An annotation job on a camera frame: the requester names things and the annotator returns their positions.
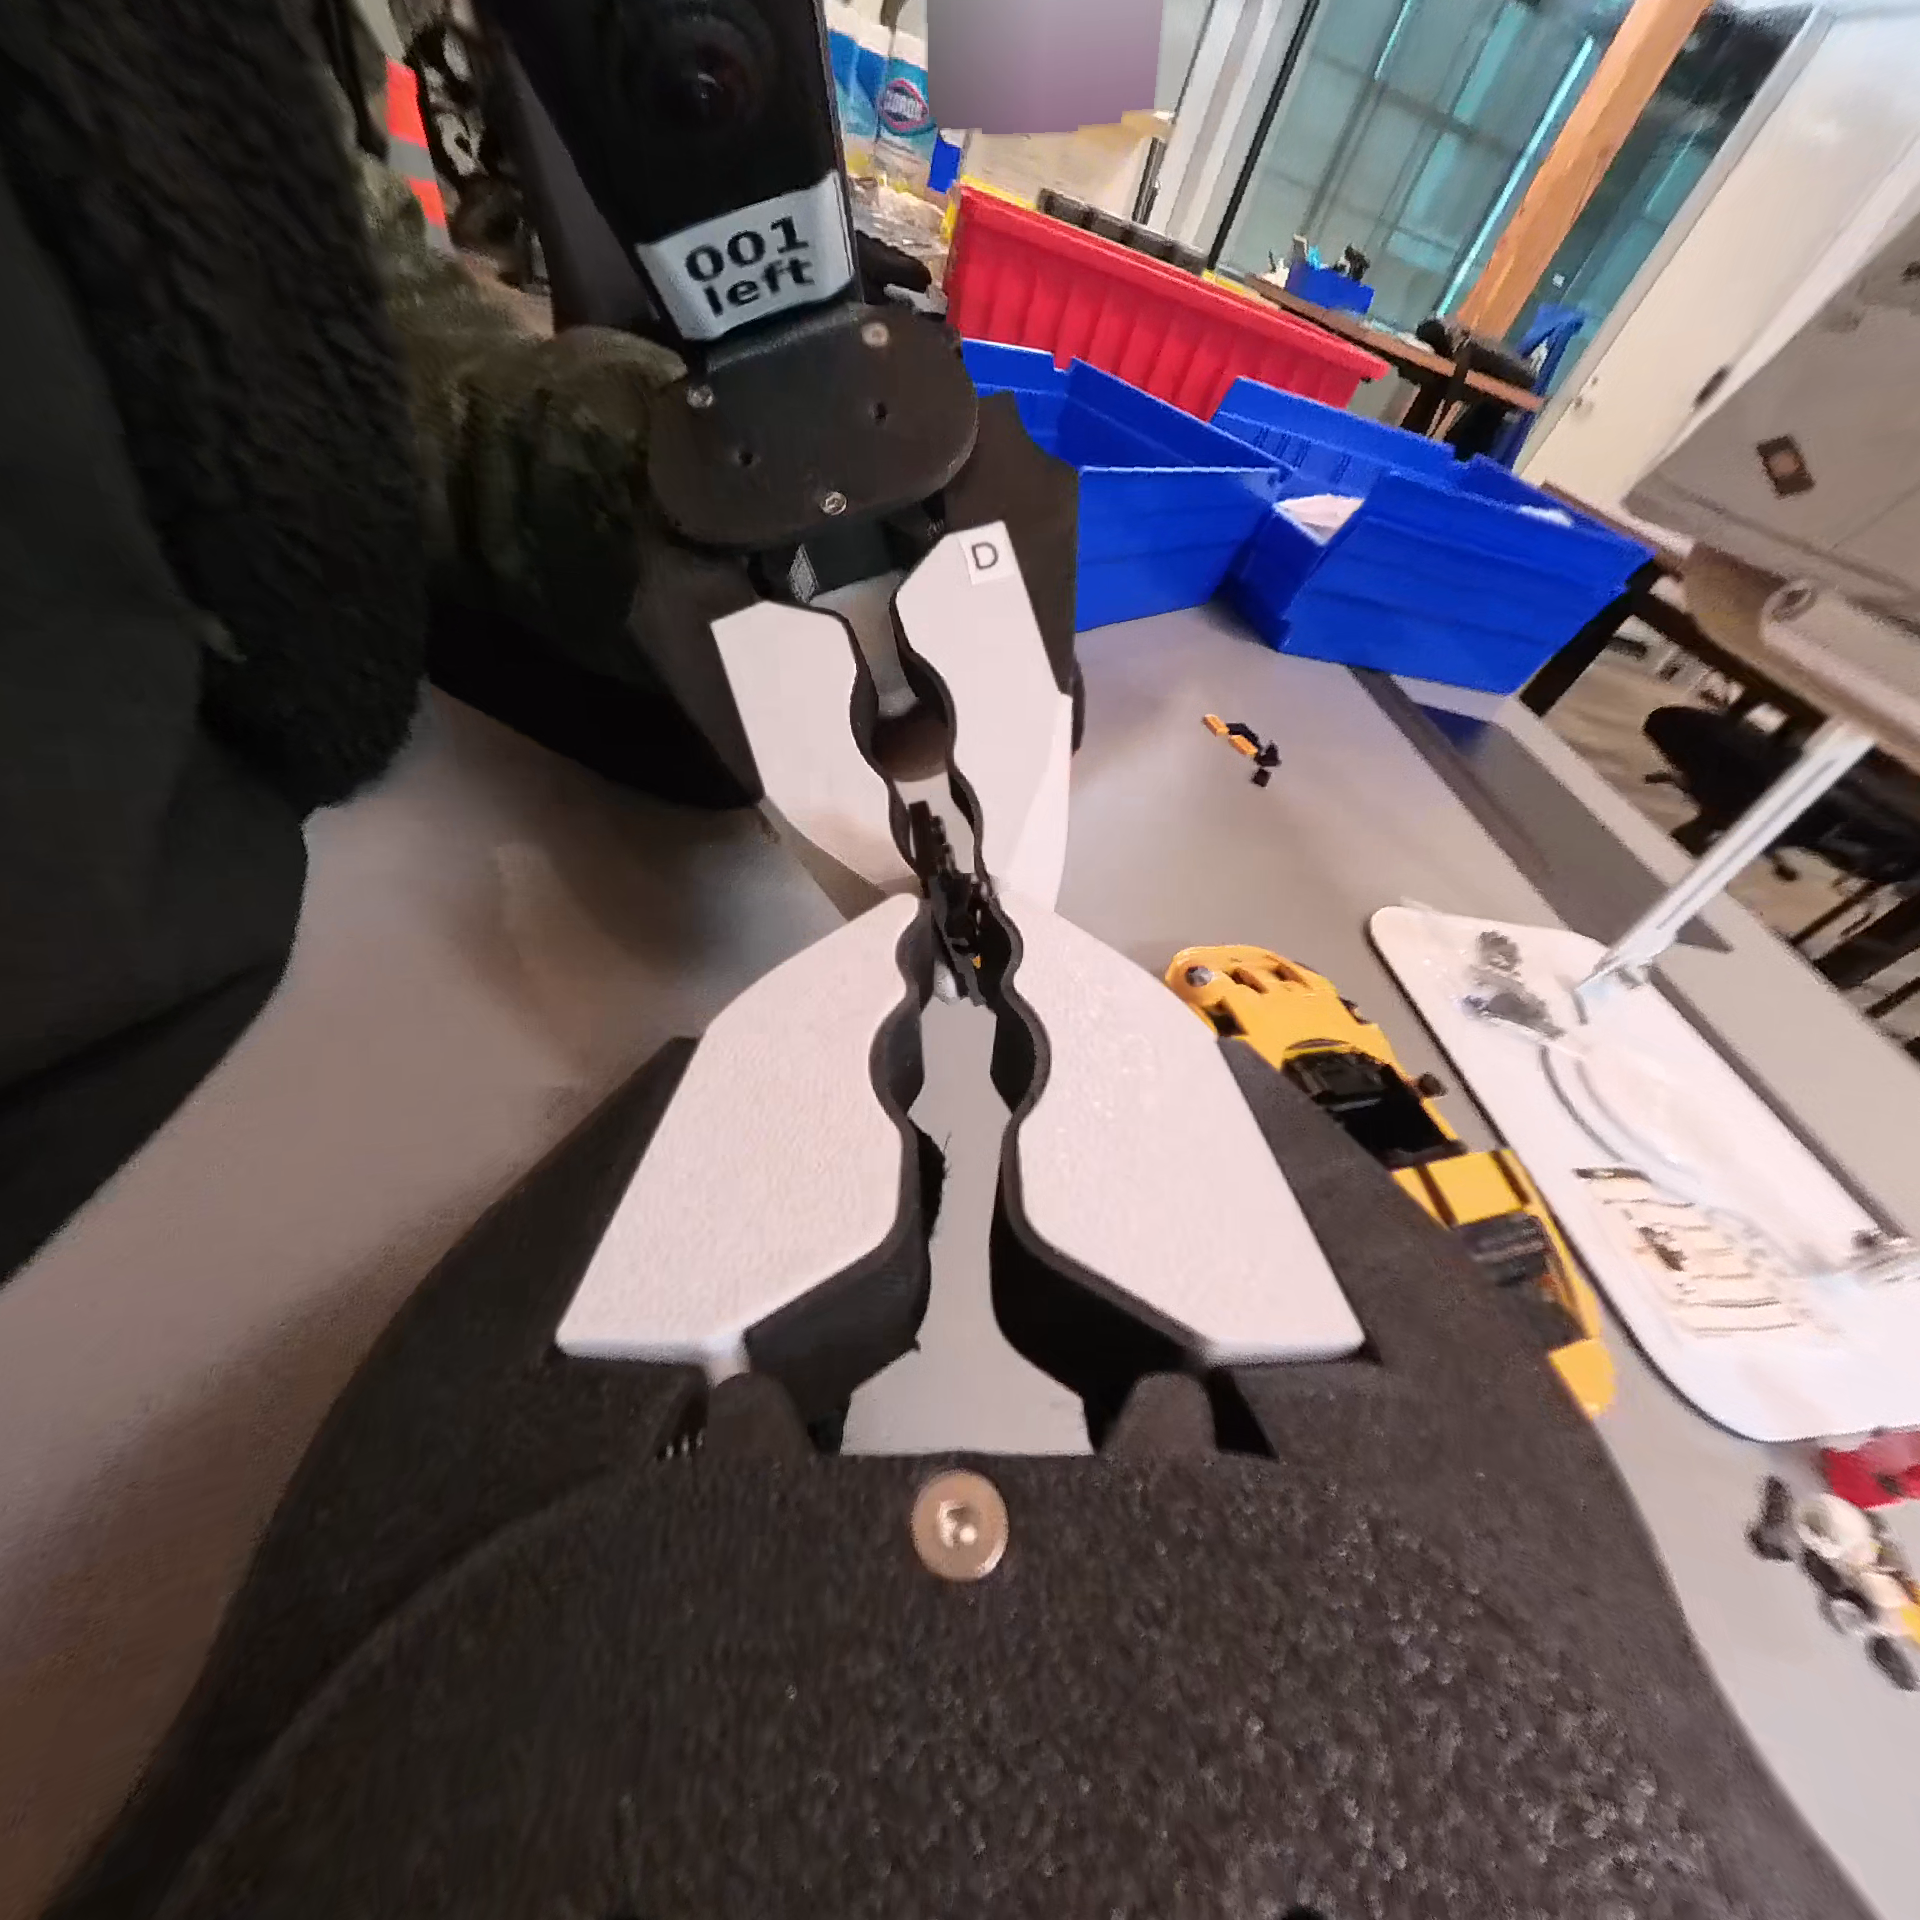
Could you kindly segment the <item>pile of mixed lego pieces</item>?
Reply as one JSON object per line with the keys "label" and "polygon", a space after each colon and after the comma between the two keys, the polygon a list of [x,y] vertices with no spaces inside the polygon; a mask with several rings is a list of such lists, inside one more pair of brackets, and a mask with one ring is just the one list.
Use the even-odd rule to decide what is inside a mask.
{"label": "pile of mixed lego pieces", "polygon": [[1884,1521],[1837,1495],[1800,1497],[1769,1473],[1743,1539],[1756,1556],[1796,1566],[1822,1620],[1858,1644],[1895,1688],[1918,1691],[1916,1573]]}

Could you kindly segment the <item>white book stand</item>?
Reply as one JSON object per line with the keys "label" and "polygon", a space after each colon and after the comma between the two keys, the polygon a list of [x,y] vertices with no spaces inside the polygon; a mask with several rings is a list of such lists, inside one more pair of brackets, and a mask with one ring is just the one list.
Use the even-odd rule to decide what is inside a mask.
{"label": "white book stand", "polygon": [[[1764,1444],[1916,1427],[1916,1236],[1869,1208],[1756,1078],[1729,1065],[1655,968],[1735,876],[1873,748],[1916,765],[1916,628],[1810,582],[1756,612],[1759,662],[1822,709],[1796,761],[1612,944],[1565,929],[1385,905],[1368,937],[1500,1135],[1517,1148],[1577,1249],[1570,1173],[1622,1164],[1752,1221],[1840,1325],[1794,1337],[1685,1339],[1640,1302],[1615,1319],[1716,1427]],[[1516,932],[1588,1014],[1570,1047],[1506,1040],[1457,1012],[1445,957],[1470,923]]]}

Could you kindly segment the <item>sticker sheet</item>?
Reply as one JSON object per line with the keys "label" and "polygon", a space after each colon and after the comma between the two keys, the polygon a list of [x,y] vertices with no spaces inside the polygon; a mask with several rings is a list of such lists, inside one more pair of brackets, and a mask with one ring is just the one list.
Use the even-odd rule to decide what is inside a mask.
{"label": "sticker sheet", "polygon": [[1685,1339],[1840,1344],[1840,1325],[1745,1216],[1622,1164],[1573,1166],[1570,1181],[1578,1256],[1620,1313],[1638,1302]]}

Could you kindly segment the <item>blue plastic bin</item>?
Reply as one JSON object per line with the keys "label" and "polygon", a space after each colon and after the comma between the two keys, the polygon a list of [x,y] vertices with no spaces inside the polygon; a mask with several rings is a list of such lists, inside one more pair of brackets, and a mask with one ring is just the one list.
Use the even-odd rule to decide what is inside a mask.
{"label": "blue plastic bin", "polygon": [[1361,496],[1329,543],[1274,510],[1222,601],[1270,649],[1508,697],[1640,584],[1646,542],[1449,444],[1239,380],[1212,422],[1281,470],[1281,493]]}
{"label": "blue plastic bin", "polygon": [[1274,460],[1110,373],[984,340],[964,360],[1076,472],[1078,632],[1204,606],[1279,500]]}

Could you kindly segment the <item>red plastic bin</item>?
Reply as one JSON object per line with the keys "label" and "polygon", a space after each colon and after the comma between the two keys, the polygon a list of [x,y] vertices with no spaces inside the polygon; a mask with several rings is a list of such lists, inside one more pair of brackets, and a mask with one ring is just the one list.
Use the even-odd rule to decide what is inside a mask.
{"label": "red plastic bin", "polygon": [[988,344],[1086,363],[1214,419],[1239,380],[1345,408],[1389,365],[1260,294],[962,182],[944,262],[950,325]]}

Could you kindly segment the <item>yellow lego car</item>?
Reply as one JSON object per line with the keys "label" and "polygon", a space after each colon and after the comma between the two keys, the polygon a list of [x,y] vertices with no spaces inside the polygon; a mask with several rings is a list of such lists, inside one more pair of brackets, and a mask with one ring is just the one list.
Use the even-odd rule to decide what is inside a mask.
{"label": "yellow lego car", "polygon": [[1162,979],[1222,1040],[1248,1043],[1281,1071],[1452,1236],[1588,1416],[1613,1404],[1593,1285],[1513,1148],[1470,1148],[1442,1116],[1442,1078],[1407,1071],[1380,1024],[1279,952],[1193,947]]}

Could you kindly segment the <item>black office chair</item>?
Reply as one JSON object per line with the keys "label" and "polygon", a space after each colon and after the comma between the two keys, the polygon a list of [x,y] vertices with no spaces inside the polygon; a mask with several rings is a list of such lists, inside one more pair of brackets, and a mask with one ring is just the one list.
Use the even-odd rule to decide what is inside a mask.
{"label": "black office chair", "polygon": [[[1759,726],[1748,716],[1696,704],[1657,705],[1640,732],[1658,759],[1648,782],[1672,787],[1694,807],[1670,830],[1692,854],[1712,847],[1807,740],[1790,725]],[[1762,870],[1783,889],[1824,879],[1842,905],[1878,891],[1910,895],[1916,861],[1916,773],[1872,749],[1769,846]]]}

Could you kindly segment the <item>grey office desk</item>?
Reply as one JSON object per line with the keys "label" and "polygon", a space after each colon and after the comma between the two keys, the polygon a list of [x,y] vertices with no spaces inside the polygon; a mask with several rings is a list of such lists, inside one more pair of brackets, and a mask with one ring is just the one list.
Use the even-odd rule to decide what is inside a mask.
{"label": "grey office desk", "polygon": [[1445,439],[1456,421],[1474,404],[1493,404],[1506,416],[1521,419],[1538,416],[1546,404],[1544,395],[1510,380],[1500,380],[1495,373],[1471,363],[1471,359],[1434,352],[1425,343],[1360,319],[1353,312],[1322,309],[1320,304],[1292,294],[1270,276],[1242,278],[1230,275],[1222,284],[1230,284],[1248,296],[1256,296],[1284,318],[1310,325],[1344,344],[1353,344],[1385,360],[1412,388],[1412,399],[1399,422],[1430,441]]}

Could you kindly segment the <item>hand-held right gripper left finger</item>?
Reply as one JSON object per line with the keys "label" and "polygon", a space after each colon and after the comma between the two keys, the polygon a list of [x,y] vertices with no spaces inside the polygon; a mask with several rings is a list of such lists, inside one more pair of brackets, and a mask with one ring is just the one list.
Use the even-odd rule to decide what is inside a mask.
{"label": "hand-held right gripper left finger", "polygon": [[558,1347],[775,1377],[841,1419],[927,1304],[927,908],[886,895],[732,998],[693,1045]]}

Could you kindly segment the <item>white blue label canister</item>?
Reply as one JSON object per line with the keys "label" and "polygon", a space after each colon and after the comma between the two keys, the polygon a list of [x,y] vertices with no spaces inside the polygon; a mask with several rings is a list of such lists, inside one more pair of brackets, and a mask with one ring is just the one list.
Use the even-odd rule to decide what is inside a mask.
{"label": "white blue label canister", "polygon": [[873,171],[877,95],[890,52],[890,30],[852,5],[825,6],[834,115],[852,176]]}
{"label": "white blue label canister", "polygon": [[876,94],[876,167],[890,185],[927,185],[940,125],[927,95],[924,35],[895,28]]}

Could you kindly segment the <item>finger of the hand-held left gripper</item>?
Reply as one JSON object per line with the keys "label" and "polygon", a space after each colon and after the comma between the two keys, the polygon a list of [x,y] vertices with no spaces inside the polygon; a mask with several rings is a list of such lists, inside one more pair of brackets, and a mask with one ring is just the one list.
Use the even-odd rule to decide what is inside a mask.
{"label": "finger of the hand-held left gripper", "polygon": [[970,869],[1015,908],[1056,908],[1066,852],[1071,697],[1004,518],[946,534],[895,589],[909,683],[944,725]]}
{"label": "finger of the hand-held left gripper", "polygon": [[759,779],[759,809],[838,910],[917,895],[895,792],[871,763],[877,697],[836,612],[759,601],[711,623]]}

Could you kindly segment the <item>black lego plate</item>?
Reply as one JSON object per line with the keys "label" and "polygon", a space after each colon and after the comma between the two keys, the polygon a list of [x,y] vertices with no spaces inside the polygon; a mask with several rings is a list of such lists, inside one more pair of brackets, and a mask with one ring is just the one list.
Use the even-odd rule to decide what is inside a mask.
{"label": "black lego plate", "polygon": [[[993,1004],[1004,940],[991,887],[956,860],[944,817],[930,804],[924,799],[909,801],[905,822],[906,856],[927,908],[940,988],[956,1000],[974,1006]],[[978,976],[952,950],[952,935],[969,920],[980,926],[982,966]]]}

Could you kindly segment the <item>orange striped object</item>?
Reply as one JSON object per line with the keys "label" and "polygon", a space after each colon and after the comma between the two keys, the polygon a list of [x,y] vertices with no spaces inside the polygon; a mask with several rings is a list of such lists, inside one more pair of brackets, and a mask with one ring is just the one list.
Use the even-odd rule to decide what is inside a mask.
{"label": "orange striped object", "polygon": [[453,251],[440,179],[425,141],[425,118],[416,73],[408,63],[385,62],[385,118],[390,167],[406,181],[421,205],[428,238],[440,251]]}

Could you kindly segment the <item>lego instruction booklet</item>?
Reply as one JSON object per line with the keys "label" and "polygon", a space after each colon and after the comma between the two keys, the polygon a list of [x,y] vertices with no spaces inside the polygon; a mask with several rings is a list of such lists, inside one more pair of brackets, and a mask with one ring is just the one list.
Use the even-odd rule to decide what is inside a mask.
{"label": "lego instruction booklet", "polygon": [[1630,517],[1783,582],[1918,619],[1918,222],[1624,493]]}

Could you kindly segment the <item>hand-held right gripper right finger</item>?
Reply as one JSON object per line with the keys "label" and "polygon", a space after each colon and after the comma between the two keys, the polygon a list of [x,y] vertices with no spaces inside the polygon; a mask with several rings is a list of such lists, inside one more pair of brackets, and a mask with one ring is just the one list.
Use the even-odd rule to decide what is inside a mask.
{"label": "hand-held right gripper right finger", "polygon": [[1100,1449],[1144,1377],[1344,1363],[1365,1332],[1228,1047],[1056,911],[1005,905],[988,957],[1008,1120],[991,1309]]}

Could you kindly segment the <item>red lego minifigure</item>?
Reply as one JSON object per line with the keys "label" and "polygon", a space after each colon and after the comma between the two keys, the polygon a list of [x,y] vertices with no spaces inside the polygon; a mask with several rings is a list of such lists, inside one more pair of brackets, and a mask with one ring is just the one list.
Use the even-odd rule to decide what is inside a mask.
{"label": "red lego minifigure", "polygon": [[1852,1447],[1822,1447],[1816,1468],[1832,1497],[1863,1511],[1918,1500],[1918,1428],[1873,1430]]}

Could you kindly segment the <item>clear bag of black parts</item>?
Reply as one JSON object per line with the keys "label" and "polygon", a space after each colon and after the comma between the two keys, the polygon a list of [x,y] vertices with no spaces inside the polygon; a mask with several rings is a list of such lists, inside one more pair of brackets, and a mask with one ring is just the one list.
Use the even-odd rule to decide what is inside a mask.
{"label": "clear bag of black parts", "polygon": [[1591,1022],[1568,983],[1534,966],[1516,932],[1470,923],[1445,957],[1457,1012],[1536,1049],[1568,1049]]}

